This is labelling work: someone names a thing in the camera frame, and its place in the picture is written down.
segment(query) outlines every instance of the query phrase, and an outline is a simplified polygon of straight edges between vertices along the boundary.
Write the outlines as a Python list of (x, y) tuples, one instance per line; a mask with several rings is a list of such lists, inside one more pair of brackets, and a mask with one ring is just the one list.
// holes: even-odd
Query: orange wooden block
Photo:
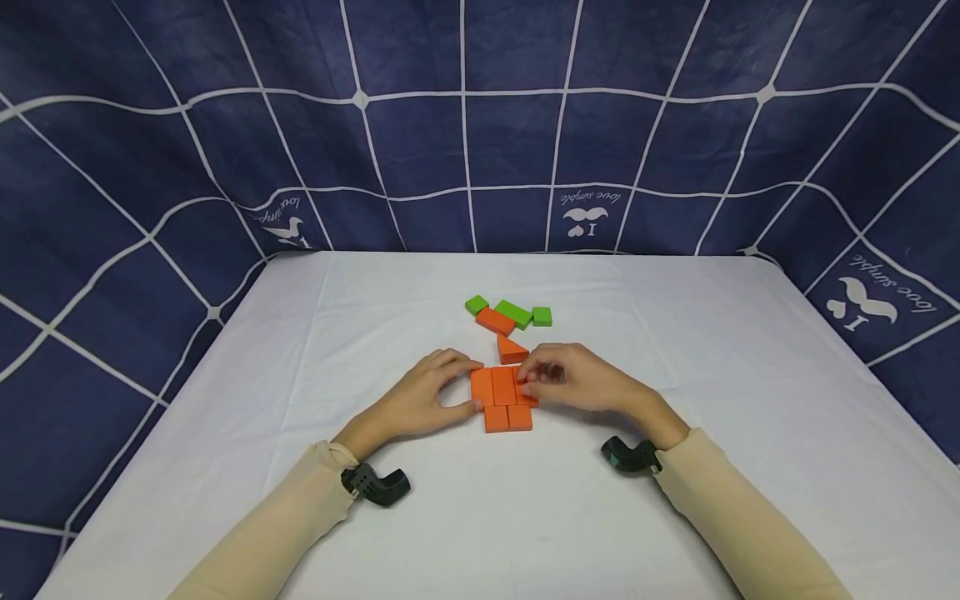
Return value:
[(530, 350), (502, 335), (496, 336), (496, 349), (500, 352), (501, 365), (522, 363), (530, 356)]
[(484, 408), (493, 406), (493, 379), (490, 369), (477, 369), (470, 374), (470, 398), (483, 402)]
[(515, 393), (516, 393), (516, 403), (517, 404), (529, 404), (531, 408), (537, 408), (540, 406), (540, 401), (534, 398), (533, 396), (526, 396), (523, 393), (523, 384), (525, 381), (516, 381), (516, 376), (520, 373), (520, 365), (514, 365), (514, 382), (516, 384)]
[(530, 431), (534, 428), (534, 417), (526, 404), (514, 404), (507, 407), (507, 420), (511, 431)]
[(516, 327), (516, 322), (510, 317), (501, 315), (492, 308), (484, 308), (477, 313), (477, 324), (482, 325), (500, 335), (510, 335)]
[(514, 370), (510, 367), (493, 367), (490, 372), (493, 380), (493, 404), (496, 406), (516, 404)]
[(488, 406), (483, 409), (483, 420), (487, 433), (510, 431), (510, 417), (506, 406)]

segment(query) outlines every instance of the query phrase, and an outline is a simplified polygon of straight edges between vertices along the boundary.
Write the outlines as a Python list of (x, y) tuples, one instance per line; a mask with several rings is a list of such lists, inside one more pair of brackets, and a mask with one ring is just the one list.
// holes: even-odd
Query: green rectangular block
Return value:
[(549, 306), (534, 306), (534, 327), (549, 327), (553, 325), (553, 314)]
[(528, 311), (506, 300), (498, 302), (494, 310), (505, 317), (513, 319), (516, 323), (516, 328), (520, 330), (526, 329), (527, 325), (529, 325), (534, 318)]
[(480, 296), (479, 294), (477, 294), (470, 300), (467, 300), (464, 303), (464, 306), (467, 308), (468, 311), (470, 311), (471, 315), (476, 317), (481, 310), (490, 306), (490, 303), (484, 300), (483, 296)]

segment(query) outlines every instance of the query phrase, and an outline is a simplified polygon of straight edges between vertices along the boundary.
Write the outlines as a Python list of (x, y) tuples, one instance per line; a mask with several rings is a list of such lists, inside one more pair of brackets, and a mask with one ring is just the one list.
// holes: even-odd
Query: wrist device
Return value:
[(638, 473), (645, 468), (654, 473), (663, 470), (657, 459), (657, 448), (650, 440), (644, 440), (635, 448), (630, 448), (619, 436), (613, 436), (601, 446), (600, 453), (620, 473)]
[(347, 492), (357, 492), (378, 506), (393, 506), (410, 491), (410, 480), (401, 469), (380, 479), (368, 463), (342, 470), (340, 483)]

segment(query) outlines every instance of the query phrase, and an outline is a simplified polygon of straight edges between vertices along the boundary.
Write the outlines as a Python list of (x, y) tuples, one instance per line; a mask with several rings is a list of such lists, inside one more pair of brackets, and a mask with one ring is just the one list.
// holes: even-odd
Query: green cube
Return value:
[(509, 319), (513, 319), (516, 323), (516, 328), (520, 330), (526, 329), (527, 325), (529, 325), (534, 318), (528, 311), (506, 300), (498, 302), (494, 310)]
[(480, 296), (479, 294), (477, 294), (470, 300), (467, 300), (467, 302), (464, 303), (464, 306), (467, 308), (468, 311), (470, 311), (471, 315), (476, 317), (477, 313), (479, 313), (484, 308), (487, 308), (488, 306), (490, 306), (490, 303), (484, 300), (483, 296)]
[(553, 325), (553, 315), (549, 306), (534, 306), (534, 327), (549, 327)]

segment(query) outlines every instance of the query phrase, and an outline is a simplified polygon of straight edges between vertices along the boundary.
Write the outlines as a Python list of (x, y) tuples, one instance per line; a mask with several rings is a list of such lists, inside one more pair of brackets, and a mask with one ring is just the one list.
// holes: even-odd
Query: blue fabric backdrop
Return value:
[(952, 0), (0, 5), (0, 594), (276, 252), (747, 254), (960, 461)]

